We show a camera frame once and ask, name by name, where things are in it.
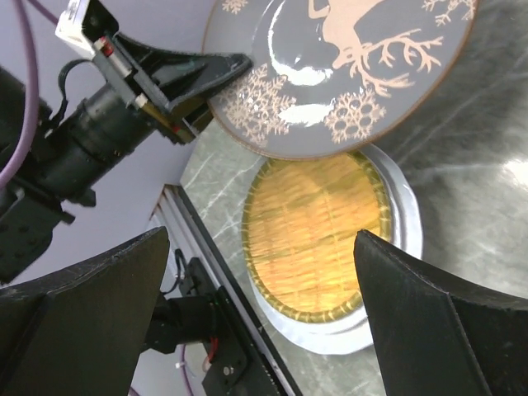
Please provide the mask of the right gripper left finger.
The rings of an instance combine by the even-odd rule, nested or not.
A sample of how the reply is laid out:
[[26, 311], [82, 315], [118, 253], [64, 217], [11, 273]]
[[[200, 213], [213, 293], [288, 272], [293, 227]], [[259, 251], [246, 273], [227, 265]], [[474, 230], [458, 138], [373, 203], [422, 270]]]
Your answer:
[[167, 265], [157, 227], [1, 290], [3, 395], [126, 395]]

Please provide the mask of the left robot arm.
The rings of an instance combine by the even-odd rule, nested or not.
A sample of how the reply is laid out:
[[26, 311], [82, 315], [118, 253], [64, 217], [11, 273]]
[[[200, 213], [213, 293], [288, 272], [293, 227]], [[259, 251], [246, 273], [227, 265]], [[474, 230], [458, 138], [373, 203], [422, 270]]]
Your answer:
[[1, 190], [1, 281], [9, 283], [71, 224], [65, 201], [93, 207], [93, 186], [153, 132], [189, 144], [211, 122], [208, 102], [251, 67], [245, 54], [157, 49], [120, 33], [95, 41], [105, 85], [67, 115], [39, 104], [36, 137]]

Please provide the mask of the grey deer pattern plate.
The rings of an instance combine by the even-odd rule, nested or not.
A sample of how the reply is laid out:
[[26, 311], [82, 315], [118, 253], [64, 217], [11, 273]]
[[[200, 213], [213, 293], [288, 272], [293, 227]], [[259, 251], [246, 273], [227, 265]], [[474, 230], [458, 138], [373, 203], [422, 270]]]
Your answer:
[[459, 57], [476, 1], [218, 1], [202, 49], [252, 68], [210, 100], [219, 126], [270, 158], [324, 158], [393, 130]]

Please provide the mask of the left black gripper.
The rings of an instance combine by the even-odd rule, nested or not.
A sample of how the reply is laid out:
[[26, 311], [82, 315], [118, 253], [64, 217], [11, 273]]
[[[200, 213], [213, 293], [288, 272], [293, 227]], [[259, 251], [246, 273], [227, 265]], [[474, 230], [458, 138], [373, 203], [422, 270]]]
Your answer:
[[[189, 144], [213, 116], [208, 100], [252, 67], [246, 54], [176, 52], [117, 31], [94, 43], [105, 85], [54, 127], [51, 186], [91, 186], [155, 130]], [[190, 96], [183, 88], [207, 89]]]

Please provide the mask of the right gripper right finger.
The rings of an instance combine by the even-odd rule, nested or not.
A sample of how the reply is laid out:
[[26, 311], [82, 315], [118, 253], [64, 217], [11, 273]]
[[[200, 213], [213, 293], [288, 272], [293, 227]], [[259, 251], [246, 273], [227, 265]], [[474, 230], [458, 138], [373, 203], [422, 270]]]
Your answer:
[[525, 395], [527, 301], [361, 230], [356, 273], [388, 395]]

